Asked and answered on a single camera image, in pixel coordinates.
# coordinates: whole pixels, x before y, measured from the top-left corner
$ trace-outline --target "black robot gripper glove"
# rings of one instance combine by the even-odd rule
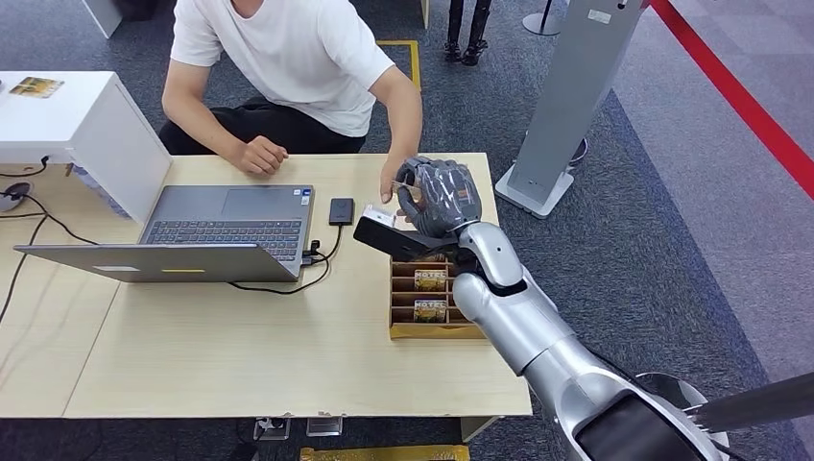
[[[418,204],[407,187],[399,187],[396,196],[401,210],[422,235],[445,237],[480,220],[481,201],[472,175],[455,160],[410,158],[398,169],[395,180],[420,188]]]

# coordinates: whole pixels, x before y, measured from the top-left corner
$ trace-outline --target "laptop touchpad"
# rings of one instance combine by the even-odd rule
[[[222,215],[228,219],[263,219],[271,217],[275,204],[279,206],[280,189],[251,187],[231,189],[227,194]]]

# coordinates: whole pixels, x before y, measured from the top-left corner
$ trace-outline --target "laptop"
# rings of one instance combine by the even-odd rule
[[[15,246],[128,282],[296,281],[310,185],[168,185],[137,245]]]

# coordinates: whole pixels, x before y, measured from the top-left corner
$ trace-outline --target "wooden card holder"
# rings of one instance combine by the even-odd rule
[[[416,291],[417,269],[446,271],[444,291]],[[390,266],[390,339],[483,339],[481,329],[467,320],[452,299],[455,274],[448,262],[392,262]],[[446,318],[438,323],[414,322],[416,300],[446,301]]]

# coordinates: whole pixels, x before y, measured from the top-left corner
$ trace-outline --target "red stripe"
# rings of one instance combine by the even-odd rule
[[[652,5],[670,32],[718,88],[724,99],[797,181],[802,190],[814,199],[814,160],[811,160],[769,112],[735,79],[668,0],[653,0]]]

